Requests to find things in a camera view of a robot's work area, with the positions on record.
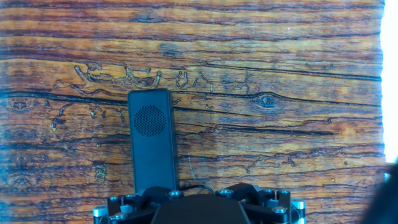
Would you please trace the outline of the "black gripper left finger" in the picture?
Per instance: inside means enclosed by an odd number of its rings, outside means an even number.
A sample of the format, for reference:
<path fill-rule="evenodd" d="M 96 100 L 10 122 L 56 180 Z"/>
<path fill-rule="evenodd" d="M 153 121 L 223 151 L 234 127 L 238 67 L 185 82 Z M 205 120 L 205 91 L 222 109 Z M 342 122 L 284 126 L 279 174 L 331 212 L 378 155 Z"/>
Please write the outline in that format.
<path fill-rule="evenodd" d="M 181 190 L 149 187 L 141 193 L 110 197 L 93 209 L 93 224 L 152 223 L 162 204 L 181 198 Z"/>

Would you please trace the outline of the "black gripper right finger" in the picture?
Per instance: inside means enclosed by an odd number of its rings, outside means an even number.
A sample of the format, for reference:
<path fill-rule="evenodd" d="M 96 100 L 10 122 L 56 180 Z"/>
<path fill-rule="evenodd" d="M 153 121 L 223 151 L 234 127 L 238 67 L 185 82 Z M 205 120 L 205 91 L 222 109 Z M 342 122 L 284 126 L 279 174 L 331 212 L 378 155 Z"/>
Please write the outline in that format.
<path fill-rule="evenodd" d="M 240 209 L 248 223 L 306 224 L 306 205 L 288 190 L 263 189 L 258 185 L 238 183 L 214 193 Z"/>

